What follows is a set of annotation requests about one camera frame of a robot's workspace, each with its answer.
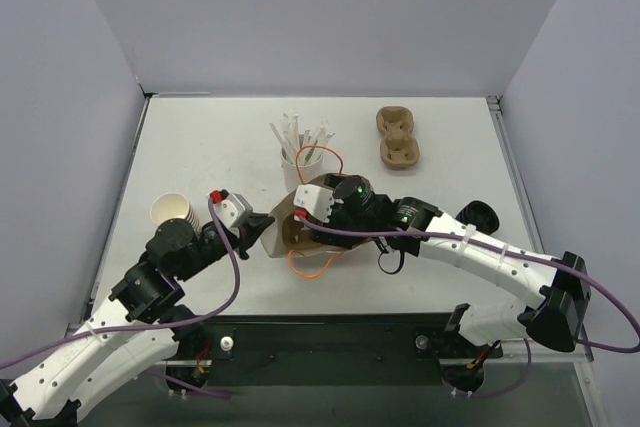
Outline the beige paper takeout bag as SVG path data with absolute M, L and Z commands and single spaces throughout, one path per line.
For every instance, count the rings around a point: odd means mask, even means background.
M 261 237 L 262 246 L 270 258 L 285 259 L 293 273 L 307 280 L 319 278 L 335 261 L 351 252 L 348 248 L 314 241 L 311 230 L 303 223 L 303 220 L 312 222 L 315 226 L 328 223 L 339 204 L 331 189 L 322 184 L 325 174 L 305 181 L 300 158 L 311 149 L 333 154 L 339 161 L 337 176 L 340 180 L 344 178 L 344 161 L 334 149 L 318 144 L 300 146 L 293 157 L 298 184 L 271 210 L 270 216 L 275 221 Z M 322 255 L 327 256 L 327 261 L 314 273 L 300 271 L 295 265 L 296 257 L 311 258 Z

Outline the single brown pulp carrier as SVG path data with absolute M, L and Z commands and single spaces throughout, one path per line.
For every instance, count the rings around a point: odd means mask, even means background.
M 287 250 L 295 250 L 304 254 L 325 251 L 325 247 L 313 239 L 313 231 L 295 220 L 293 216 L 289 216 L 283 221 L 282 241 Z

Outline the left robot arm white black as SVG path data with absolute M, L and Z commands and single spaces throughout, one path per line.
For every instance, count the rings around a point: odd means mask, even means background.
M 202 323 L 181 304 L 181 286 L 213 263 L 237 268 L 274 222 L 267 214 L 213 217 L 202 231 L 185 219 L 161 223 L 131 267 L 71 337 L 43 347 L 47 358 L 1 384 L 1 415 L 12 426 L 74 426 L 90 408 L 154 363 L 195 356 Z

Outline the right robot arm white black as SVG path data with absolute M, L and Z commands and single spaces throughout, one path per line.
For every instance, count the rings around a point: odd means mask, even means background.
M 582 257 L 517 248 L 494 238 L 496 220 L 453 217 L 415 197 L 392 199 L 359 175 L 328 174 L 319 185 L 301 185 L 294 204 L 297 220 L 320 244 L 352 249 L 359 241 L 375 241 L 382 250 L 448 264 L 511 295 L 496 306 L 457 307 L 443 331 L 450 352 L 464 355 L 514 338 L 558 352 L 575 350 L 591 298 Z

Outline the stack of paper cups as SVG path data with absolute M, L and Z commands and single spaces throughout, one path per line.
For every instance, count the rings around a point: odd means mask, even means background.
M 150 207 L 150 218 L 156 227 L 174 219 L 187 221 L 195 234 L 201 236 L 201 224 L 190 201 L 182 194 L 168 192 L 160 195 Z

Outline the white straw holder cup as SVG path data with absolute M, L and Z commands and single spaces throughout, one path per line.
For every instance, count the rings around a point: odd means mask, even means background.
M 294 192 L 301 184 L 299 174 L 302 174 L 303 180 L 308 183 L 324 172 L 323 156 L 319 156 L 309 164 L 304 163 L 303 160 L 304 154 L 301 155 L 299 167 L 296 168 L 294 161 L 288 156 L 286 151 L 284 149 L 281 150 L 281 167 L 287 193 Z

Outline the brown pulp cup carrier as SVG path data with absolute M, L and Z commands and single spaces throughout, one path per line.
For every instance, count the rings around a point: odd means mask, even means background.
M 382 136 L 380 158 L 393 170 L 413 168 L 420 159 L 420 149 L 413 137 L 412 112 L 403 106 L 385 106 L 376 114 L 376 125 Z

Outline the wrapped white straws bundle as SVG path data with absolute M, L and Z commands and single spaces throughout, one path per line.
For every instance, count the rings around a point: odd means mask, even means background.
M 285 161 L 295 163 L 298 152 L 305 146 L 298 158 L 298 165 L 309 166 L 323 156 L 323 147 L 327 147 L 335 133 L 326 121 L 312 129 L 304 129 L 297 112 L 283 113 L 277 122 L 270 122 L 269 127 L 278 141 Z

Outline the stack of black lids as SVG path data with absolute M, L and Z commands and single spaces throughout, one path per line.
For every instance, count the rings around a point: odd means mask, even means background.
M 473 200 L 463 207 L 455 219 L 465 225 L 474 225 L 485 235 L 492 235 L 500 228 L 500 219 L 494 209 L 480 200 Z

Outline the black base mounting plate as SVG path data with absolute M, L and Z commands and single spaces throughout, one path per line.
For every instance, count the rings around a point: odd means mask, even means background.
M 427 386 L 460 380 L 478 388 L 481 366 L 502 356 L 477 347 L 447 313 L 232 315 L 204 322 L 162 365 L 170 387 Z

